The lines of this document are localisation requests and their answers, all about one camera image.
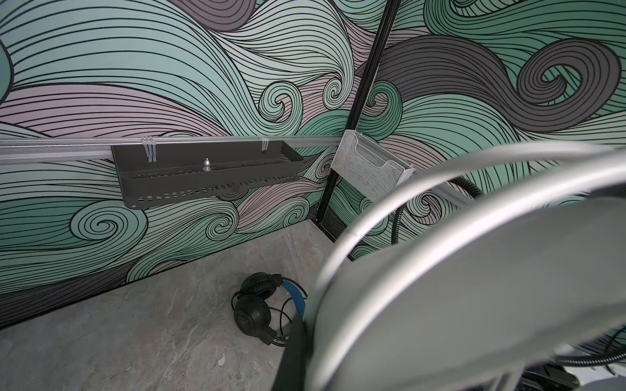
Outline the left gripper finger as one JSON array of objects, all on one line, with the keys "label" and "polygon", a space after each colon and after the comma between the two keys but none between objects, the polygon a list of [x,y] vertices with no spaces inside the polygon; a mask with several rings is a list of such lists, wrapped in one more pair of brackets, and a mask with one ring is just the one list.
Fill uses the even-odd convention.
[{"label": "left gripper finger", "polygon": [[296,315],[282,355],[272,391],[302,391],[306,376],[308,341],[306,324]]}]

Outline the white headphones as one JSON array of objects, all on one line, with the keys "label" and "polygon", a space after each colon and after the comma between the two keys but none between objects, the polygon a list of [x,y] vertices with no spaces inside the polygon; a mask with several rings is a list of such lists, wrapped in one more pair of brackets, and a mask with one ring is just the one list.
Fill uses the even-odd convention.
[{"label": "white headphones", "polygon": [[[345,258],[408,200],[461,174],[554,161],[417,239]],[[307,304],[307,390],[461,390],[498,380],[625,321],[625,152],[517,143],[418,174],[337,240]]]}]

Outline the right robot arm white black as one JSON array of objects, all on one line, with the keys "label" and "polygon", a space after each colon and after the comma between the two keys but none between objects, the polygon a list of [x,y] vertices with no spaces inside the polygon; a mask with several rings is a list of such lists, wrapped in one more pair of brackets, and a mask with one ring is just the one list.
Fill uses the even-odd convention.
[{"label": "right robot arm white black", "polygon": [[[557,355],[588,356],[599,355],[619,350],[625,340],[615,340],[607,348],[609,338],[585,343],[583,345],[565,345],[557,350]],[[600,367],[567,368],[551,362],[539,363],[527,367],[516,386],[516,390],[575,390],[580,386],[612,378],[625,378],[625,360]]]}]

